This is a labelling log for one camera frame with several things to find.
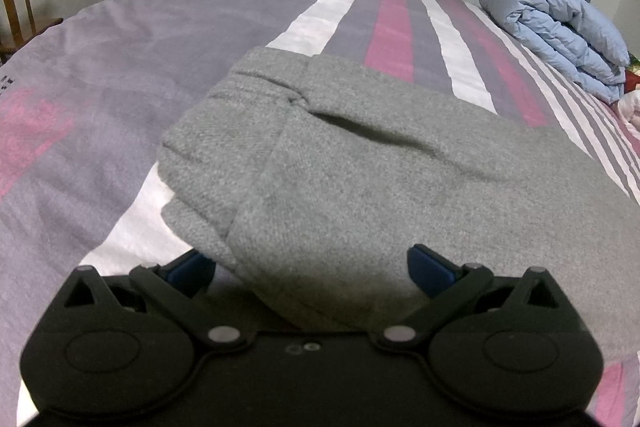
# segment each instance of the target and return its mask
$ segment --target rolled blanket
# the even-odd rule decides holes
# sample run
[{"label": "rolled blanket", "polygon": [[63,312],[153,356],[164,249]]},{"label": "rolled blanket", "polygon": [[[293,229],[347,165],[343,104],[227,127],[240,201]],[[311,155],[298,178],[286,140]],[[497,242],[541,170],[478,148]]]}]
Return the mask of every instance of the rolled blanket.
[{"label": "rolled blanket", "polygon": [[640,349],[639,210],[559,127],[330,55],[250,52],[163,139],[162,217],[273,310],[379,329],[423,306],[406,250],[546,266],[606,356]]},{"label": "rolled blanket", "polygon": [[585,0],[479,0],[496,23],[606,103],[624,93],[629,56],[618,29]]}]

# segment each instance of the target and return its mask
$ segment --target striped bed sheet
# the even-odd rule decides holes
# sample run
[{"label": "striped bed sheet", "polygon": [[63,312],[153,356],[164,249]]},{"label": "striped bed sheet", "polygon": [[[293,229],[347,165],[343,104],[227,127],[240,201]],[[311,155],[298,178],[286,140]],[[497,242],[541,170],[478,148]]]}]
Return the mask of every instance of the striped bed sheet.
[{"label": "striped bed sheet", "polygon": [[[15,424],[16,403],[18,425],[34,414],[19,352],[74,266],[115,275],[189,249],[160,217],[172,196],[154,164],[160,137],[255,46],[339,55],[523,125],[559,125],[640,204],[638,132],[471,4],[105,1],[0,68],[0,424]],[[606,368],[589,407],[604,426],[640,420],[639,356]]]}]

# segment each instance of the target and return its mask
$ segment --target wooden chair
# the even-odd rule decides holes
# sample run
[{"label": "wooden chair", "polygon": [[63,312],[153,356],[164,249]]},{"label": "wooden chair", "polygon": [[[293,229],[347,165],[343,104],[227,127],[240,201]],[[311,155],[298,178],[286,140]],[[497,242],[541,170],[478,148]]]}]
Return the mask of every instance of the wooden chair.
[{"label": "wooden chair", "polygon": [[11,37],[7,41],[0,40],[0,63],[4,64],[9,55],[14,54],[27,42],[34,37],[44,33],[45,30],[60,24],[63,19],[48,19],[43,21],[36,21],[33,18],[33,11],[31,10],[31,1],[24,0],[27,6],[27,14],[29,16],[29,30],[25,33],[20,28],[20,20],[18,19],[18,12],[15,9],[14,0],[3,0],[4,8],[6,9],[6,15],[9,19],[9,29],[11,30]]}]

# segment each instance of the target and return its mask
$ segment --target triangular cutout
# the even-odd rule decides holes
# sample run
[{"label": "triangular cutout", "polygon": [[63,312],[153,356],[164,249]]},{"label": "triangular cutout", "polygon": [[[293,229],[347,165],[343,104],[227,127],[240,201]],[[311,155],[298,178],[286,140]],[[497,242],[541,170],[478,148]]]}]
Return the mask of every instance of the triangular cutout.
[{"label": "triangular cutout", "polygon": [[527,304],[545,308],[558,308],[558,303],[543,281],[539,281],[538,284],[534,286]]},{"label": "triangular cutout", "polygon": [[66,300],[65,308],[73,308],[76,306],[87,306],[95,304],[94,294],[91,293],[89,286],[84,281],[78,281],[76,287]]}]

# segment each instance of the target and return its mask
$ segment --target red fabric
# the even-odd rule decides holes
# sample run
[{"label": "red fabric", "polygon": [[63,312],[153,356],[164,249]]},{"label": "red fabric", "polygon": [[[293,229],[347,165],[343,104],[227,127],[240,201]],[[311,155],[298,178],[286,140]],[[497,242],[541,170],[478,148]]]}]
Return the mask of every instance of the red fabric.
[{"label": "red fabric", "polygon": [[640,76],[637,74],[631,73],[631,71],[625,70],[626,81],[625,81],[625,92],[633,91],[636,89],[636,86],[640,84]]}]

